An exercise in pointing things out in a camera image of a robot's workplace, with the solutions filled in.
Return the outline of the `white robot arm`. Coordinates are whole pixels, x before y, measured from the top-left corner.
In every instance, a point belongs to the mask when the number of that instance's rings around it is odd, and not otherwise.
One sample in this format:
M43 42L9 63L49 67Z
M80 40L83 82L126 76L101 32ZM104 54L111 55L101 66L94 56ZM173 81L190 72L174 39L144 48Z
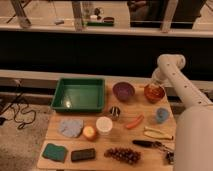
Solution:
M213 171L213 102L182 72L180 54L162 54L152 74L154 83L168 80L185 106L176 128L173 171Z

